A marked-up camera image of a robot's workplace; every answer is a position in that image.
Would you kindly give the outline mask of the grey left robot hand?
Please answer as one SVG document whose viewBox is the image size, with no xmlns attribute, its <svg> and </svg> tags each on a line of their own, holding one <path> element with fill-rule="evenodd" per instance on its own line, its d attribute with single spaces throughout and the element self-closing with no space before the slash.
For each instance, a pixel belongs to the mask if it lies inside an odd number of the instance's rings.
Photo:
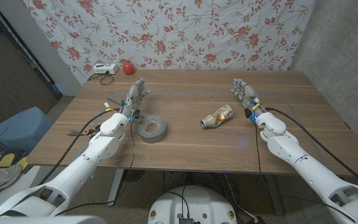
<svg viewBox="0 0 358 224">
<path fill-rule="evenodd" d="M 145 80 L 144 77 L 138 79 L 127 92 L 127 95 L 124 99 L 124 104 L 121 108 L 121 114 L 131 116 L 134 110 L 138 110 L 141 107 L 144 97 L 150 93 L 150 90 L 145 89 Z"/>
</svg>

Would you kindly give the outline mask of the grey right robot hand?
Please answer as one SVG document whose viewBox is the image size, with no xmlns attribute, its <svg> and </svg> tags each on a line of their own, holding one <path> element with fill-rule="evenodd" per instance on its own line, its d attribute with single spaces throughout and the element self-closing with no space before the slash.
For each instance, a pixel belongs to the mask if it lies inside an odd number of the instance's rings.
<svg viewBox="0 0 358 224">
<path fill-rule="evenodd" d="M 235 78 L 233 79 L 233 85 L 234 87 L 231 89 L 231 92 L 240 99 L 247 116 L 251 117 L 253 115 L 258 117 L 267 111 L 262 106 L 256 91 L 248 83 Z"/>
</svg>

